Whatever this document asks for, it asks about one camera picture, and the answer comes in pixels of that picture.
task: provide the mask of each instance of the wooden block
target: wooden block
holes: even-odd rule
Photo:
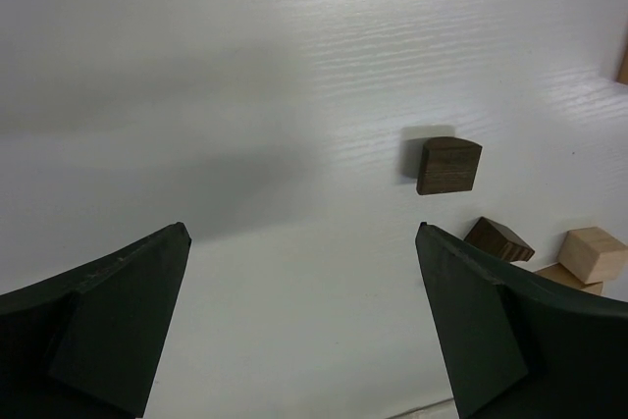
[[[534,255],[534,249],[513,230],[484,217],[478,220],[464,240],[506,262],[527,261]]]
[[[619,74],[617,75],[617,81],[619,83],[625,83],[628,85],[628,49],[626,49],[626,54],[624,56],[624,60],[621,64],[621,68],[619,68]]]
[[[587,285],[616,279],[626,259],[628,247],[600,228],[568,232],[558,253],[558,262]]]
[[[597,282],[596,284],[585,285],[580,282],[571,272],[564,268],[561,264],[552,265],[543,270],[536,272],[544,279],[551,280],[557,284],[565,285],[566,287],[575,288],[587,293],[602,294],[603,283]]]
[[[419,180],[420,195],[473,189],[482,146],[457,137],[433,137],[423,144]]]

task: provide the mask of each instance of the light wooden block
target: light wooden block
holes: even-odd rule
[[[571,272],[565,269],[561,264],[555,264],[551,267],[547,267],[543,270],[536,272],[537,275],[544,279],[551,280],[557,284],[565,285],[566,287],[575,288],[587,293],[602,294],[603,283],[597,282],[596,284],[585,285],[580,282]]]
[[[558,254],[558,262],[585,285],[616,279],[627,258],[628,247],[600,228],[568,232]]]

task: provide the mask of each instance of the wooden cube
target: wooden cube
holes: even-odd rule
[[[565,285],[566,287],[575,288],[587,293],[602,294],[603,283],[597,282],[596,284],[585,285],[580,282],[571,272],[564,268],[562,264],[555,264],[551,267],[547,267],[543,270],[536,272],[544,279],[552,280],[557,284]]]
[[[464,240],[506,262],[527,261],[534,255],[534,249],[513,230],[484,217]]]
[[[558,262],[587,285],[619,277],[627,258],[628,247],[600,228],[568,232],[558,253]]]
[[[473,189],[482,146],[457,137],[433,137],[423,144],[419,180],[420,195]]]

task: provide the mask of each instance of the white table surface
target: white table surface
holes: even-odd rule
[[[0,0],[0,290],[177,220],[146,417],[382,419],[450,396],[414,235],[628,239],[628,0]],[[484,146],[419,197],[405,138]],[[628,278],[606,293],[628,299]]]

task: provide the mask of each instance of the dark wooden block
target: dark wooden block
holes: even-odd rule
[[[534,255],[534,249],[513,230],[484,217],[464,240],[506,262],[528,261]]]
[[[419,180],[420,195],[473,189],[482,146],[457,137],[433,137],[423,145]]]

